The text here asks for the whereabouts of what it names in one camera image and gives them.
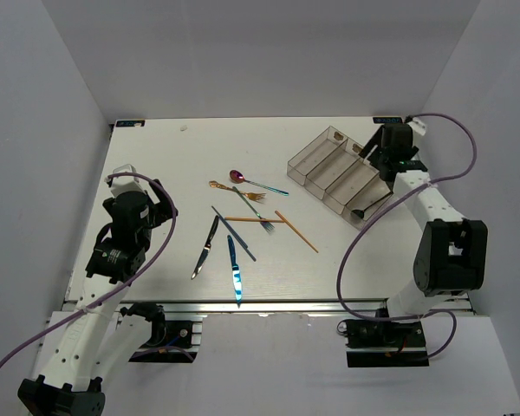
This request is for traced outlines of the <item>black spoon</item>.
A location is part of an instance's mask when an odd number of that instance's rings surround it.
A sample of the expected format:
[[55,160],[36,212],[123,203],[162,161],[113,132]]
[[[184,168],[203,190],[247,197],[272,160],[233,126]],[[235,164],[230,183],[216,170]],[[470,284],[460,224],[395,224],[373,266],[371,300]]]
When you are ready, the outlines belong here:
[[370,208],[374,207],[375,205],[377,205],[378,203],[386,200],[387,198],[389,198],[393,193],[392,192],[388,192],[387,194],[383,195],[382,197],[378,198],[377,200],[375,200],[374,202],[372,202],[370,205],[366,206],[365,208],[362,208],[362,209],[353,209],[351,211],[351,215],[352,216],[355,216],[359,219],[363,219],[366,215],[366,211],[368,211]]

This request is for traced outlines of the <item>iridescent purple spoon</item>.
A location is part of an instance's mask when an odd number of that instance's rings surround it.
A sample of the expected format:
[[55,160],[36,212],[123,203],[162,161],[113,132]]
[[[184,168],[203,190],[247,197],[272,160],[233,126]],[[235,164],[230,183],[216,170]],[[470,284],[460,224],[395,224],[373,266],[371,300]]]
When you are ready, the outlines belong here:
[[277,193],[279,195],[289,196],[289,193],[287,191],[280,190],[273,186],[268,186],[268,185],[260,184],[258,182],[249,180],[240,171],[235,170],[235,169],[229,171],[229,178],[235,184],[242,184],[242,183],[250,184],[253,186],[263,188],[264,190],[268,190],[270,192]]

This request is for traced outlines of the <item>orange chopstick horizontal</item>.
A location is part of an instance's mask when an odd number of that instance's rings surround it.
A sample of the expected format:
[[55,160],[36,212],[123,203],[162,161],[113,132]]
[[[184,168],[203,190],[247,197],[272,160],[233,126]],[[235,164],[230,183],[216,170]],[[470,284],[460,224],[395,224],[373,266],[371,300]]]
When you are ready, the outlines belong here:
[[230,222],[253,222],[253,223],[279,223],[282,224],[284,221],[282,219],[266,219],[266,218],[236,218],[236,217],[225,217],[226,221]]

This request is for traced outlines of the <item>ornate gold fork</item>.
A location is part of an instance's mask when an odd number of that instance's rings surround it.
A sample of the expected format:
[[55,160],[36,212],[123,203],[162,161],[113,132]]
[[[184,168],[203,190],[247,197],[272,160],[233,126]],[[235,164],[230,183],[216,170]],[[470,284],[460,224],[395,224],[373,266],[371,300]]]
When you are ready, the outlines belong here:
[[254,201],[254,202],[261,202],[265,199],[265,196],[266,196],[265,193],[239,191],[239,190],[234,189],[233,187],[229,187],[227,185],[221,184],[215,180],[211,180],[209,182],[209,187],[215,188],[215,189],[220,189],[220,190],[225,190],[225,191],[229,191],[229,192],[236,192],[236,193],[239,193],[240,195],[244,196],[248,200]]

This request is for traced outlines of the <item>orange chopstick diagonal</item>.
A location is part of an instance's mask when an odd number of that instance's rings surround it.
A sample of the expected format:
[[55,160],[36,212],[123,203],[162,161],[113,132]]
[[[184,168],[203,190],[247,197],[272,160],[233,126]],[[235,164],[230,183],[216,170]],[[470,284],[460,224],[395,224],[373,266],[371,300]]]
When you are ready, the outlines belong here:
[[315,253],[319,253],[319,250],[278,210],[274,210],[274,213]]

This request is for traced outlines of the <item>iridescent green fork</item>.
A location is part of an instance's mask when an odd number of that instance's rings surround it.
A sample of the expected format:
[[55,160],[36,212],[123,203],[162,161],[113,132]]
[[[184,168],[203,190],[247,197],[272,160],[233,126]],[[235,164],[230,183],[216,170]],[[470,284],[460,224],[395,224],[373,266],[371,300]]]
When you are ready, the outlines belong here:
[[[257,218],[263,218],[260,213],[250,204],[249,200],[235,187],[231,188],[244,202],[245,204],[252,210]],[[270,234],[275,230],[275,227],[272,223],[260,223],[260,225]]]

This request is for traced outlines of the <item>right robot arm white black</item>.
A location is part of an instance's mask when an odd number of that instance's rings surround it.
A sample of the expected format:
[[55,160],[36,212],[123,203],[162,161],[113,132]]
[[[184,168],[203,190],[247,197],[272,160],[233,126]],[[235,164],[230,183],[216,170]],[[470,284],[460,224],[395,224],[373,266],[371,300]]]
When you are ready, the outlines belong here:
[[427,167],[416,159],[419,130],[413,122],[381,125],[359,156],[375,167],[397,201],[422,230],[413,278],[385,302],[375,338],[392,346],[406,333],[402,316],[423,316],[435,305],[480,289],[484,282],[488,228],[470,220],[440,193]]

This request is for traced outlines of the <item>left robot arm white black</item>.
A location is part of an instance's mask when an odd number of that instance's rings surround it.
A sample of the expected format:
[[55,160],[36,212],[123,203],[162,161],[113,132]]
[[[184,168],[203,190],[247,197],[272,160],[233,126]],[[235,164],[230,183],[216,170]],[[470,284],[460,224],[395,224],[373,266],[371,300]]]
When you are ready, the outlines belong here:
[[165,338],[164,310],[153,302],[121,309],[121,325],[107,333],[131,284],[151,266],[146,252],[153,229],[178,214],[157,179],[149,182],[156,201],[140,186],[142,179],[130,172],[107,178],[112,196],[103,207],[111,221],[96,237],[75,318],[41,372],[23,380],[17,392],[32,415],[102,414],[107,386],[137,349]]

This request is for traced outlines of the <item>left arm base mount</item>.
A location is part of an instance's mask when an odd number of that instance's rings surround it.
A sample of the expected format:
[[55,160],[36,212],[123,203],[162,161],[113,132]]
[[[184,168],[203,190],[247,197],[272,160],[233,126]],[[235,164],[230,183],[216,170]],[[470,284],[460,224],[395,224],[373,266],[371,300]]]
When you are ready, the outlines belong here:
[[129,359],[138,363],[191,363],[198,355],[199,322],[166,317],[163,307],[153,302],[137,302],[122,307],[120,315],[143,318],[150,336]]

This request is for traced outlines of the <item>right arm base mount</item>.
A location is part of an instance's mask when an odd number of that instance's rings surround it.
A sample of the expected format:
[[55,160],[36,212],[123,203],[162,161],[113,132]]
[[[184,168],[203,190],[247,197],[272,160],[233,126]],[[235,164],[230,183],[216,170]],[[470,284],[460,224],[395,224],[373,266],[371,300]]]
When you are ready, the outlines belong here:
[[429,366],[420,322],[343,320],[336,331],[346,339],[349,368]]

